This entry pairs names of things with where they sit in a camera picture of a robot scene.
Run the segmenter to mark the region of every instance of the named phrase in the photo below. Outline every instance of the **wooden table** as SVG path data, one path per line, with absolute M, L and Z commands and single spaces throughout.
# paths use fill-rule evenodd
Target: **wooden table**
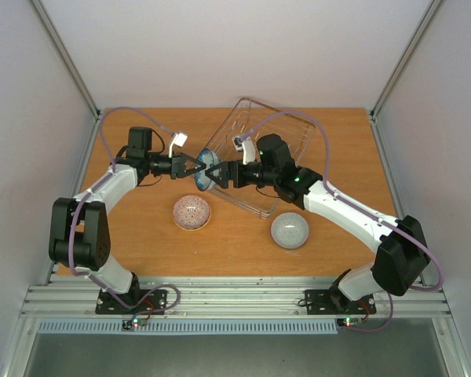
M 171 130 L 185 131 L 189 138 L 181 151 L 190 156 L 197 156 L 230 112 L 229 108 L 144 110 Z M 394 214 L 366 111 L 361 108 L 302 110 L 316 117 L 328 132 L 333 185 L 370 207 Z M 104 134 L 114 153 L 126 144 L 131 126 L 153 125 L 128 111 L 108 116 Z M 323 158 L 323 140 L 317 130 L 301 165 L 321 173 Z M 107 167 L 108 157 L 98 138 L 84 189 Z M 156 179 L 148 176 L 142 183 Z M 203 229 L 187 232 L 174 224 L 173 205 L 192 193 L 208 201 L 212 216 Z M 278 247 L 270 236 L 272 220 L 287 211 L 298 212 L 309 222 L 309 239 L 296 251 Z M 111 252 L 124 267 L 139 276 L 337 276 L 374 258 L 358 239 L 320 216 L 282 202 L 269 219 L 260 219 L 208 192 L 198 192 L 191 178 L 172 181 L 163 177 L 157 185 L 134 189 L 112 210 L 108 221 Z M 61 266 L 59 273 L 69 271 Z

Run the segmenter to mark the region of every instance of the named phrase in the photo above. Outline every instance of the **metal frame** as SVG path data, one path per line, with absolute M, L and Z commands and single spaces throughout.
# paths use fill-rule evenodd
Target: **metal frame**
M 94 114 L 95 123 L 86 144 L 86 152 L 81 158 L 78 174 L 72 192 L 75 194 L 82 185 L 89 156 L 97 135 L 97 109 L 75 64 L 64 46 L 41 0 L 29 0 L 38 15 L 39 21 L 51 38 L 54 47 L 73 78 L 81 95 Z M 380 152 L 382 166 L 388 180 L 392 200 L 399 216 L 403 215 L 403 204 L 391 174 L 384 142 L 378 131 L 377 115 L 387 101 L 399 77 L 408 65 L 413 53 L 428 30 L 429 25 L 440 9 L 443 0 L 432 0 L 422 17 L 411 41 L 403 52 L 377 104 L 369 118 L 374 139 Z M 34 344 L 35 336 L 46 318 L 63 321 L 109 321 L 115 316 L 96 316 L 94 313 L 98 288 L 87 280 L 73 276 L 58 276 L 57 266 L 46 277 L 44 286 L 30 287 L 24 301 L 20 318 L 16 324 L 9 352 L 5 357 L 2 376 L 23 375 Z M 314 319 L 307 316 L 305 308 L 298 307 L 298 299 L 309 288 L 324 289 L 333 282 L 333 277 L 144 277 L 143 288 L 155 284 L 176 284 L 182 291 L 181 304 L 164 316 L 162 321 L 187 321 L 218 318 L 220 320 L 272 320 L 281 324 L 300 324 Z M 389 311 L 386 295 L 375 295 L 378 314 L 374 318 L 385 318 Z M 442 291 L 436 293 L 408 292 L 404 297 L 395 297 L 395 318 L 432 318 L 447 370 L 453 376 L 471 376 L 466 354 L 462 348 L 458 332 L 451 317 L 446 297 Z M 336 316 L 321 316 L 316 321 L 334 320 Z
M 417 50 L 418 45 L 420 45 L 425 33 L 429 30 L 431 23 L 438 14 L 438 11 L 440 10 L 440 7 L 443 5 L 443 3 L 444 0 L 431 0 L 429 3 L 427 9 L 424 12 L 424 15 L 420 19 L 418 26 L 414 31 L 414 34 L 411 36 L 409 43 L 405 47 L 400 60 L 396 64 L 394 70 L 389 76 L 388 82 L 385 84 L 384 89 L 378 97 L 374 109 L 371 111 L 371 114 L 375 117 L 377 117 L 377 115 L 380 113 L 382 107 L 389 98 L 389 95 L 398 83 L 399 78 L 410 63 L 411 58 L 414 56 L 414 52 Z
M 100 114 L 100 111 L 97 109 L 96 103 L 94 102 L 93 97 L 87 89 L 87 86 L 84 83 L 84 80 L 82 79 L 79 70 L 75 66 L 75 63 L 71 59 L 70 54 L 68 53 L 68 50 L 66 49 L 66 46 L 63 43 L 63 40 L 61 39 L 59 33 L 54 27 L 54 23 L 50 19 L 50 16 L 47 13 L 47 10 L 43 5 L 42 0 L 29 0 L 29 2 L 38 16 L 40 24 L 42 24 L 42 26 L 46 30 L 46 33 L 49 36 L 51 42 L 53 43 L 54 48 L 60 55 L 60 58 L 63 61 L 64 66 L 68 70 L 68 73 L 75 82 L 75 86 L 77 86 L 78 91 L 84 97 L 84 100 L 86 100 L 89 110 L 93 113 L 94 118 L 97 118 L 97 116 Z
M 371 129 L 374 133 L 374 139 L 378 147 L 396 213 L 398 217 L 402 217 L 404 216 L 403 203 L 401 202 L 400 195 L 398 195 L 396 182 L 390 170 L 390 163 L 385 152 L 385 143 L 379 131 L 380 126 L 378 124 L 377 116 L 372 114 L 373 112 L 368 113 Z M 422 282 L 430 282 L 436 278 L 435 274 L 433 271 L 430 271 L 429 267 L 423 272 L 421 276 Z M 462 341 L 458 335 L 457 328 L 455 327 L 453 318 L 433 318 L 433 325 L 449 375 L 470 377 L 471 367 L 462 345 Z

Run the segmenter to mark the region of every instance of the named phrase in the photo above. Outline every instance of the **gray floor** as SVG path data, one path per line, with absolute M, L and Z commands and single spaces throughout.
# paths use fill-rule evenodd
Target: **gray floor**
M 37 335 L 26 376 L 448 375 L 431 320 L 376 334 Z

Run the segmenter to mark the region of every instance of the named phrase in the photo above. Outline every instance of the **transparent plastic container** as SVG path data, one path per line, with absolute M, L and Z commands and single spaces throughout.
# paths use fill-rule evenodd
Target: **transparent plastic container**
M 232 137 L 247 132 L 261 120 L 279 111 L 277 108 L 272 108 L 250 98 L 241 98 L 205 148 L 216 152 L 221 161 L 242 159 L 243 154 L 234 148 Z M 314 124 L 306 119 L 296 115 L 281 115 L 262 125 L 251 138 L 256 147 L 257 139 L 260 137 L 278 134 L 288 144 L 295 163 L 299 164 L 315 131 Z M 231 183 L 227 189 L 215 186 L 210 192 L 261 218 L 270 216 L 279 202 L 279 199 L 259 193 L 254 185 L 233 188 Z M 276 196 L 272 187 L 261 188 L 260 192 Z

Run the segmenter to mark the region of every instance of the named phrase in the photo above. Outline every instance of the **gray ventilation grille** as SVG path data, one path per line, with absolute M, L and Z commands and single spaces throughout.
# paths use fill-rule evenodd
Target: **gray ventilation grille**
M 122 320 L 43 319 L 39 334 L 337 334 L 335 320 L 176 320 L 152 319 L 133 331 L 122 330 Z

